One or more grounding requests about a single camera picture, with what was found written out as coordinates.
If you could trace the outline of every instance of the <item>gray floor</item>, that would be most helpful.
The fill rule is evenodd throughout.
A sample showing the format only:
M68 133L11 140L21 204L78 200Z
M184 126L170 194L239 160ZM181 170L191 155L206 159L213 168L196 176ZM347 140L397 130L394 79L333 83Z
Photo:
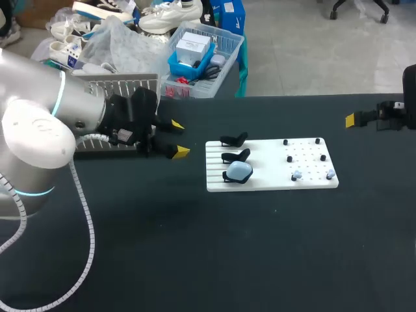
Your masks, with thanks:
M371 0L243 0L247 96L391 93L416 64L416 5L389 5L387 25ZM30 57L47 31L24 29L9 50Z

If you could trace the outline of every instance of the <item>office chair wheel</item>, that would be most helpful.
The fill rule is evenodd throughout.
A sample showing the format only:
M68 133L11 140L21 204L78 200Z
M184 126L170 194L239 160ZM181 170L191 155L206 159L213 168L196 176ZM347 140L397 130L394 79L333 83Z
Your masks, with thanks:
M331 12L331 16L330 19L332 20L336 20L338 18L338 12L337 11L332 11Z
M381 20L380 20L380 23L381 24L387 24L388 20L389 20L389 16L388 15L383 15Z

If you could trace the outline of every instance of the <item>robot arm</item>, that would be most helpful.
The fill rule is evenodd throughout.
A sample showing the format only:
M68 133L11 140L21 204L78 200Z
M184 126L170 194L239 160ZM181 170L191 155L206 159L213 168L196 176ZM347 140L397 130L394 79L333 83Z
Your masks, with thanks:
M138 151L146 155L155 150L168 158L179 158L179 151L186 155L188 149L161 144L152 135L152 125L181 131L174 121L158 119L157 104L157 95L145 88L129 99L106 99L96 84L0 49L0 172L31 215L55 187L55 175L72 159L79 136L101 133L114 145L139 142ZM1 189L0 218L19 218Z
M404 126L416 129L416 65L407 67L403 73L404 102L384 101L376 109L357 111L345 118L345 126L365 127L376 122L377 130L401 130Z

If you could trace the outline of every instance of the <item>chair base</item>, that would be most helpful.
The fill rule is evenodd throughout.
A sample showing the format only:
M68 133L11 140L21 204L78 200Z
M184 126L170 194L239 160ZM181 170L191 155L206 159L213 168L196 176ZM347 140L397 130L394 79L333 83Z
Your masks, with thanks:
M337 9L346 2L346 0L338 0L338 2L336 2L336 4L334 4L333 8L332 8L332 12L330 15L330 19L331 20L336 20L338 18L338 12ZM385 5L385 3L383 2L383 0L374 0L374 2L383 9L384 11L384 15L382 16L380 23L381 24L387 24L387 22L389 21L389 8L387 7L387 5Z

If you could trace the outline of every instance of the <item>blue box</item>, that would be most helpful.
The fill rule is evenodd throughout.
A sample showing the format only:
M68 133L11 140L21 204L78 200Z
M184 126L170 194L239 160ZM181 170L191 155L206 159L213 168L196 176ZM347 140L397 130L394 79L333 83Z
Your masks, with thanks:
M221 0L210 0L211 6L214 10L214 14L220 13L220 7L221 7Z
M245 21L246 11L241 0L221 0L220 28L242 36Z
M207 54L203 57L201 64L197 68L189 67L177 62L176 51L168 59L170 73L176 76L183 76L189 81L201 77L206 67L208 67L211 57L214 55L215 44L211 44Z

